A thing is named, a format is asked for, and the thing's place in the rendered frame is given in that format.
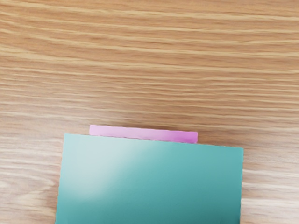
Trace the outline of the teal block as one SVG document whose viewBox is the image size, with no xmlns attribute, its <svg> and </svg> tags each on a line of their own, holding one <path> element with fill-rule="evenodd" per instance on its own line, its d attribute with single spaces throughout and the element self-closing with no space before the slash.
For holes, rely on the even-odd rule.
<svg viewBox="0 0 299 224">
<path fill-rule="evenodd" d="M 240 224 L 243 149 L 66 134 L 55 224 Z"/>
</svg>

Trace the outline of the pink block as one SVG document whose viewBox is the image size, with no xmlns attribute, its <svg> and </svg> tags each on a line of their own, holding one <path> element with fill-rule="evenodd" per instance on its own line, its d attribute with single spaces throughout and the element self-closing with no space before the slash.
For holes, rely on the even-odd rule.
<svg viewBox="0 0 299 224">
<path fill-rule="evenodd" d="M 121 126 L 90 125 L 89 134 L 92 136 L 171 141 L 191 144 L 195 144 L 198 141 L 197 132 L 133 128 Z"/>
</svg>

